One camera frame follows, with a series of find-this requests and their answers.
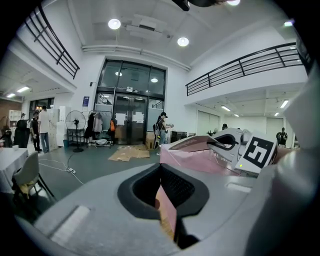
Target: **orange bag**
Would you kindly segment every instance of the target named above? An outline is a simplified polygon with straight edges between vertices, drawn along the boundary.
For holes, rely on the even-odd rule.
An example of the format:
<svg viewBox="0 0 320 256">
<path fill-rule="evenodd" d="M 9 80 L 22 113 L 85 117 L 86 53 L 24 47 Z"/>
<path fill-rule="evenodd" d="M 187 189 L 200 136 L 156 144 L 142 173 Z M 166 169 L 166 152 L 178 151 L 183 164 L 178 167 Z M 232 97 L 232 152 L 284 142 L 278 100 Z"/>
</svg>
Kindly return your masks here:
<svg viewBox="0 0 320 256">
<path fill-rule="evenodd" d="M 113 120 L 110 121 L 110 131 L 114 132 L 115 131 L 115 123 Z"/>
</svg>

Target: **doorway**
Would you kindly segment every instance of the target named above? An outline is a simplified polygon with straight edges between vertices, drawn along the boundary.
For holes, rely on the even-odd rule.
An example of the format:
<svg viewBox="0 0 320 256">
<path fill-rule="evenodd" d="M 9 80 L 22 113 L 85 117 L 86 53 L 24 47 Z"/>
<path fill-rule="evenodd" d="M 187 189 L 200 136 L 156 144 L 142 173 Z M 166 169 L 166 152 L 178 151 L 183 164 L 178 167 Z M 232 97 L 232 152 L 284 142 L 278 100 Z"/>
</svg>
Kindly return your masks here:
<svg viewBox="0 0 320 256">
<path fill-rule="evenodd" d="M 146 134 L 147 97 L 117 93 L 113 120 L 115 142 L 123 145 L 144 144 Z"/>
</svg>

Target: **recessed ceiling light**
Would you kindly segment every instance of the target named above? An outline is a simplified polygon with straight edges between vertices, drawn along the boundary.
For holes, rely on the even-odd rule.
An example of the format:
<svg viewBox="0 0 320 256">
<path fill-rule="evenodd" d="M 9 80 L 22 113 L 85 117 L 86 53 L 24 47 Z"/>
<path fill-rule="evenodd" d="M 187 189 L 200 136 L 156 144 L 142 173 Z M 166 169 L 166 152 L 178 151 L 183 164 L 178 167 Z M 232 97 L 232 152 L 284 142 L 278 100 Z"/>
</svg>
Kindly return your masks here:
<svg viewBox="0 0 320 256">
<path fill-rule="evenodd" d="M 108 26 L 112 30 L 117 30 L 118 28 L 120 28 L 121 22 L 120 20 L 113 18 L 113 19 L 110 19 L 110 21 L 108 22 Z"/>
<path fill-rule="evenodd" d="M 182 46 L 182 47 L 185 47 L 185 46 L 187 46 L 188 44 L 189 44 L 188 38 L 186 38 L 186 37 L 180 37 L 180 38 L 178 39 L 178 45 L 180 45 L 180 46 Z"/>
<path fill-rule="evenodd" d="M 226 111 L 231 111 L 229 108 L 227 108 L 226 106 L 221 106 L 221 108 L 223 108 Z"/>
<path fill-rule="evenodd" d="M 231 6 L 237 6 L 240 3 L 240 0 L 234 0 L 234 1 L 226 1 Z"/>
<path fill-rule="evenodd" d="M 287 103 L 289 102 L 289 100 L 285 100 L 283 103 L 282 103 L 282 105 L 281 105 L 281 109 L 283 109 L 286 105 L 287 105 Z"/>
<path fill-rule="evenodd" d="M 26 86 L 25 86 L 25 87 L 17 90 L 17 92 L 18 92 L 18 93 L 22 93 L 22 92 L 24 92 L 24 91 L 26 91 L 26 90 L 28 90 L 28 89 L 29 89 L 29 87 L 26 87 Z"/>
<path fill-rule="evenodd" d="M 284 23 L 285 27 L 291 27 L 294 24 L 294 22 L 292 20 L 288 20 Z"/>
</svg>

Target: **white tablecloth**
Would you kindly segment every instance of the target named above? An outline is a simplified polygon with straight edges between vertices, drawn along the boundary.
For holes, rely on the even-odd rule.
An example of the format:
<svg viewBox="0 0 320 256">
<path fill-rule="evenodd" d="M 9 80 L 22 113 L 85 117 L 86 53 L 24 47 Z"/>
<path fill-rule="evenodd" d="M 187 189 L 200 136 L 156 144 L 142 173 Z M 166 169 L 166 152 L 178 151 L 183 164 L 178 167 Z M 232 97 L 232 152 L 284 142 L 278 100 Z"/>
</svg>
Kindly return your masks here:
<svg viewBox="0 0 320 256">
<path fill-rule="evenodd" d="M 28 150 L 26 148 L 18 148 L 16 151 L 11 147 L 0 149 L 0 192 L 13 192 L 13 174 L 22 168 L 27 157 Z"/>
</svg>

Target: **white shirt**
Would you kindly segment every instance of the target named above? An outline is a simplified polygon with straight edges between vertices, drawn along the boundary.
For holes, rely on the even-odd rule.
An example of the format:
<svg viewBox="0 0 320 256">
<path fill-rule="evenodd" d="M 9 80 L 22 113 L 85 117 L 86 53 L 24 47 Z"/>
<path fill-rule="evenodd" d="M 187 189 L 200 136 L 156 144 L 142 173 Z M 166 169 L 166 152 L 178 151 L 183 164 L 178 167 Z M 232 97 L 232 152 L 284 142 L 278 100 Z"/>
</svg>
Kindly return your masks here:
<svg viewBox="0 0 320 256">
<path fill-rule="evenodd" d="M 40 133 L 45 134 L 49 132 L 49 115 L 47 111 L 42 110 L 39 113 Z"/>
</svg>

